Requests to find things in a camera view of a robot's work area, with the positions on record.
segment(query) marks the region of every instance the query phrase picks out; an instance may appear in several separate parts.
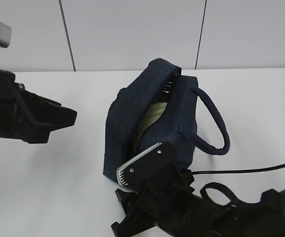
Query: navy blue bag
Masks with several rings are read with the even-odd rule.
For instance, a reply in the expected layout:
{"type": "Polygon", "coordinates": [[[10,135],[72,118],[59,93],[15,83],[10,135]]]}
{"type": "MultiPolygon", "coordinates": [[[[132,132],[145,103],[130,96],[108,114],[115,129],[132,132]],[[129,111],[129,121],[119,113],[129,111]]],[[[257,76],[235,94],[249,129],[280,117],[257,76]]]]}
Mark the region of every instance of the navy blue bag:
{"type": "Polygon", "coordinates": [[[192,164],[195,147],[211,155],[224,155],[230,148],[225,123],[210,97],[198,87],[197,78],[181,76],[180,67],[161,58],[151,61],[137,79],[119,91],[108,111],[105,140],[103,174],[114,182],[117,182],[118,167],[158,142],[175,145],[180,169],[192,164]],[[163,114],[143,131],[133,147],[133,136],[140,121],[171,81],[174,87],[163,114]],[[220,129],[223,148],[215,148],[197,135],[197,97],[204,102],[220,129]]]}

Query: table surface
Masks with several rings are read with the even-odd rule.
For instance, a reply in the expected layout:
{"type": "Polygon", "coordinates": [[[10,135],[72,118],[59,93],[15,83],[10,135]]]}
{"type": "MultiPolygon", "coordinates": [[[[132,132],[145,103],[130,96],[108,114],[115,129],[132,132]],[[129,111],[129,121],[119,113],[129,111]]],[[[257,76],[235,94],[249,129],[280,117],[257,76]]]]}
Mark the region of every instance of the table surface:
{"type": "MultiPolygon", "coordinates": [[[[0,139],[0,237],[112,237],[122,221],[118,185],[102,175],[105,119],[120,88],[140,72],[17,73],[27,90],[78,111],[73,127],[52,132],[48,144],[0,139]]],[[[261,168],[285,163],[285,69],[183,71],[197,76],[215,102],[231,139],[223,157],[196,149],[192,170],[261,168]]],[[[198,102],[199,134],[222,146],[213,119],[198,102]]],[[[195,193],[221,182],[247,202],[285,189],[285,169],[258,174],[201,175],[195,193]]],[[[220,201],[224,197],[213,193],[220,201]]],[[[166,237],[158,228],[140,237],[166,237]]]]}

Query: black plastic part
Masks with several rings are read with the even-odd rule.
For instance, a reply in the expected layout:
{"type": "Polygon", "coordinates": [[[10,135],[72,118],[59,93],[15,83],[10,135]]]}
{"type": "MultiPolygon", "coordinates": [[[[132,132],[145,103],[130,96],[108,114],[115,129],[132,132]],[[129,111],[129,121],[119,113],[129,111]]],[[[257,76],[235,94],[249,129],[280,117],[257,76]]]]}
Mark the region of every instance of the black plastic part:
{"type": "Polygon", "coordinates": [[[47,143],[51,131],[73,126],[77,112],[26,91],[0,70],[0,138],[47,143]]]}

